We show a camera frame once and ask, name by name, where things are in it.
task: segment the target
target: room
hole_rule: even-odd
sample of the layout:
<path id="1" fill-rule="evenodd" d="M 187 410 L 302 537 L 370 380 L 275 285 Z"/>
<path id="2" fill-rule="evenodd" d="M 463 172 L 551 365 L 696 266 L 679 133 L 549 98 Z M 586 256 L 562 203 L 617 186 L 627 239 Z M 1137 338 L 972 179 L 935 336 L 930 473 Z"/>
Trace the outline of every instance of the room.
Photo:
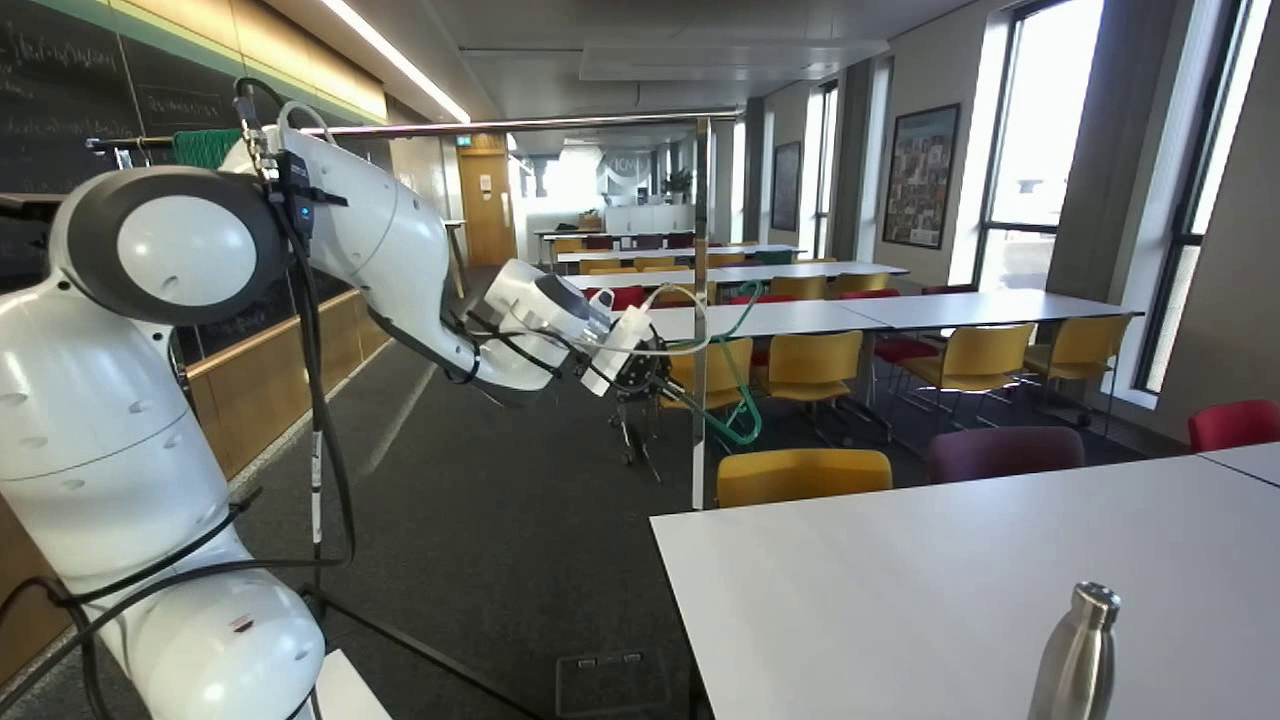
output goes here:
<path id="1" fill-rule="evenodd" d="M 353 0 L 323 8 L 302 0 L 2 0 L 0 8 L 2 296 L 45 278 L 47 214 L 40 220 L 40 213 L 54 194 L 100 172 L 194 161 L 211 143 L 237 139 L 232 79 L 265 76 L 278 95 L 308 104 L 294 114 L 323 114 L 336 143 L 388 166 L 440 224 L 459 229 L 463 239 L 450 246 L 463 246 L 472 266 L 494 266 L 507 256 L 544 263 L 544 236 L 583 233 L 605 236 L 609 246 L 627 239 L 667 252 L 706 236 L 712 246 L 779 243 L 805 263 L 882 263 L 900 271 L 892 285 L 903 296 L 939 285 L 993 287 L 1002 271 L 1019 287 L 1032 285 L 1034 292 L 1130 311 L 1114 368 L 1085 394 L 1108 416 L 1108 444 L 1124 444 L 1129 457 L 1180 457 L 1191 444 L 1186 416 L 1195 409 L 1273 401 L 1280 391 L 1280 336 L 1269 331 L 1269 309 L 1280 299 L 1269 277 L 1269 236 L 1277 229 L 1269 186 L 1280 166 L 1273 162 L 1280 161 L 1273 122 L 1280 104 L 1280 20 L 1265 0 L 1238 3 L 1238 20 L 1220 3 L 1191 0 L 1159 8 L 1130 0 L 929 0 L 910 8 L 822 0 L 776 8 L 760 0 L 731 8 L 645 3 L 645 11 L 617 3 L 586 11 L 567 0 L 520 11 L 476 0 Z M 340 8 L 357 8 L 446 98 L 419 86 L 417 70 L 384 60 L 342 24 Z M 1055 166 L 1051 214 L 1001 214 L 986 179 L 994 175 L 993 157 L 1001 157 L 993 150 L 994 127 L 1016 122 L 1001 114 L 1006 55 L 1016 55 L 1006 46 L 1016 46 L 1016 29 L 1032 29 L 1034 17 L 1042 20 L 1055 8 L 1094 11 L 1094 46 L 1085 55 L 1085 76 L 1076 76 L 1078 137 L 1062 166 Z M 1235 95 L 1213 98 L 1220 79 L 1233 79 L 1233 50 L 1223 50 L 1235 46 L 1233 33 L 1238 33 L 1238 46 L 1253 46 L 1253 67 L 1235 76 Z M 1223 127 L 1220 157 L 1200 157 L 1204 137 L 1217 137 L 1207 127 L 1223 114 L 1235 114 L 1235 122 Z M 900 200 L 892 194 L 892 175 L 900 172 L 892 162 L 910 127 L 920 137 L 942 127 L 947 162 L 939 166 L 947 175 L 935 184 L 939 194 L 929 200 L 939 220 L 920 220 L 900 236 L 892 214 L 892 200 Z M 1204 175 L 1217 179 L 1217 190 L 1195 213 Z M 476 200 L 512 213 L 499 243 L 484 243 L 484 220 L 466 209 Z M 479 484 L 463 484 L 463 476 L 493 476 L 499 459 L 516 462 L 516 476 L 520 467 L 556 476 L 556 484 L 530 486 L 494 484 L 466 499 L 436 497 L 440 503 L 463 499 L 476 510 L 476 528 L 463 510 L 430 510 L 440 530 L 459 523 L 450 530 L 484 537 L 484 528 L 507 523 L 507 515 L 493 515 L 494 506 L 535 506 L 512 520 L 502 538 L 529 545 L 540 560 L 525 560 L 529 572 L 520 572 L 520 589 L 530 599 L 525 603 L 529 616 L 512 616 L 512 627 L 502 627 L 494 612 L 512 612 L 516 599 L 466 603 L 466 595 L 484 593 L 502 595 L 502 572 L 494 568 L 520 560 L 484 554 L 489 538 L 430 545 L 430 568 L 455 572 L 446 585 L 459 589 L 459 595 L 440 599 L 436 621 L 410 616 L 410 595 L 436 585 L 426 572 L 402 599 L 379 599 L 388 603 L 384 612 L 402 612 L 399 621 L 459 655 L 484 642 L 476 646 L 484 674 L 516 682 L 516 697 L 530 697 L 540 711 L 556 702 L 561 716 L 676 707 L 676 697 L 696 687 L 696 668 L 679 641 L 679 607 L 667 595 L 646 515 L 699 506 L 699 473 L 712 473 L 712 462 L 690 467 L 699 462 L 690 449 L 706 441 L 706 457 L 723 457 L 715 433 L 702 435 L 699 423 L 667 421 L 651 409 L 621 416 L 617 404 L 567 391 L 571 382 L 544 394 L 446 382 L 446 371 L 388 347 L 384 326 L 367 318 L 342 285 L 318 277 L 312 292 L 323 299 L 329 336 L 342 338 L 323 360 L 323 382 L 336 391 L 340 429 L 353 433 L 360 486 L 390 467 L 425 467 L 425 486 L 417 492 L 472 492 Z M 183 391 L 220 473 L 228 479 L 275 473 L 289 484 L 242 510 L 253 547 L 278 547 L 278 554 L 294 554 L 308 537 L 298 530 L 308 499 L 294 497 L 308 476 L 308 441 L 298 441 L 308 391 L 294 380 L 302 371 L 290 371 L 298 368 L 298 325 L 283 326 L 290 299 L 283 285 L 271 285 L 239 314 L 176 331 Z M 239 382 L 253 382 L 253 394 L 220 382 L 220 371 L 232 368 L 228 360 L 242 357 L 242 338 L 267 351 L 237 368 L 248 371 Z M 646 449 L 617 433 L 630 429 L 627 421 L 646 433 Z M 862 421 L 852 421 L 852 429 L 868 441 L 875 435 Z M 507 457 L 489 457 L 493 444 L 484 441 L 466 449 L 479 433 L 499 433 L 494 444 Z M 450 479 L 426 473 L 440 467 L 426 449 L 446 457 Z M 562 473 L 571 453 L 586 479 Z M 922 467 L 920 453 L 920 444 L 894 449 L 900 476 Z M 367 520 L 388 510 L 388 523 L 394 523 L 388 537 L 410 545 L 402 538 L 402 530 L 410 537 L 407 520 L 390 520 L 394 503 L 407 506 L 402 497 L 360 486 L 357 499 L 370 503 L 360 506 L 360 538 L 377 547 L 379 530 Z M 271 528 L 253 528 L 271 523 L 257 520 L 267 506 L 294 528 L 289 538 L 271 537 Z M 384 550 L 390 560 L 340 585 L 388 580 L 402 554 L 410 560 L 410 547 Z M 47 572 L 11 515 L 2 515 L 0 568 L 2 593 L 31 572 Z M 52 646 L 65 646 L 66 621 L 27 595 L 2 622 L 0 674 L 8 687 L 24 687 L 18 674 Z M 342 631 L 353 637 L 353 655 L 360 653 L 362 658 L 370 653 L 367 631 Z M 362 658 L 362 673 L 370 673 L 362 679 L 394 702 L 394 716 L 446 716 L 476 697 L 476 687 L 430 668 L 425 679 L 430 698 L 417 702 L 417 663 L 399 646 L 377 642 L 377 653 L 388 658 L 377 658 L 377 668 Z M 625 679 L 592 682 L 571 673 L 617 673 Z M 122 707 L 134 711 L 140 702 L 126 682 L 119 687 L 107 653 L 105 674 L 117 716 L 126 716 Z M 16 716 L 93 716 L 76 682 L 76 673 L 59 673 L 59 682 L 52 682 L 54 702 L 45 702 L 45 711 L 24 702 Z M 18 702 L 16 697 L 27 697 L 27 687 L 2 697 L 2 716 Z"/>

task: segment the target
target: door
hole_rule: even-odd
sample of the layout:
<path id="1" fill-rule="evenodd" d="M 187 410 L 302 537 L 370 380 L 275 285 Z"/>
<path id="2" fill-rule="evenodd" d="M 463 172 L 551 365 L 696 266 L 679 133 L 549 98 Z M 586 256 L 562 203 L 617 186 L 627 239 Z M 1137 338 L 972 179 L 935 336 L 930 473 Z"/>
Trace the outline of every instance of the door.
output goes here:
<path id="1" fill-rule="evenodd" d="M 463 190 L 466 266 L 494 271 L 516 256 L 507 139 L 476 137 L 455 150 Z"/>

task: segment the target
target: ceiling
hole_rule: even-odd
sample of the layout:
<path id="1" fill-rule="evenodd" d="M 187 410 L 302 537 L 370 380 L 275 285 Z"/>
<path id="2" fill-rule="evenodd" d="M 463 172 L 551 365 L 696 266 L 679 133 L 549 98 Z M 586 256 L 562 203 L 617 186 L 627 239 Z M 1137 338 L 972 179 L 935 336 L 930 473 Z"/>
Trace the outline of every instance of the ceiling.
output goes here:
<path id="1" fill-rule="evenodd" d="M 278 17 L 384 79 L 425 120 L 450 120 L 318 0 Z M 833 79 L 892 34 L 968 0 L 349 0 L 472 120 L 738 108 Z"/>

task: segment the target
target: floor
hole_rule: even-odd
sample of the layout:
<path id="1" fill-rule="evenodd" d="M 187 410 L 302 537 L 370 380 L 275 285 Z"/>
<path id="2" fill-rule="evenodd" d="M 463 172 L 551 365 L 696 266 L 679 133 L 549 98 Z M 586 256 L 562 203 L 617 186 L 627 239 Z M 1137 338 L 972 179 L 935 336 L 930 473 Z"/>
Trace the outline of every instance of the floor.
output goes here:
<path id="1" fill-rule="evenodd" d="M 892 404 L 894 441 L 845 409 L 812 423 L 805 409 L 760 404 L 779 444 L 886 449 L 894 484 L 929 484 L 920 449 L 947 416 Z M 975 409 L 993 423 L 1055 421 L 1024 394 Z M 323 499 L 323 593 L 357 616 L 394 622 L 410 641 L 489 674 L 499 698 L 436 658 L 323 612 L 379 702 L 399 720 L 699 720 L 696 668 L 646 537 L 646 515 L 686 506 L 686 416 L 627 409 L 646 459 L 621 441 L 621 409 L 577 382 L 502 394 L 443 380 L 402 347 L 379 351 L 332 401 L 353 476 L 357 547 L 340 530 L 336 492 Z M 239 520 L 257 554 L 308 554 L 308 433 L 271 453 L 248 484 L 265 486 Z M 706 467 L 731 453 L 706 441 Z M 1092 435 L 1092 459 L 1143 457 Z M 119 668 L 100 668 L 107 707 L 144 716 Z M 8 720 L 87 720 L 81 663 L 59 663 Z"/>

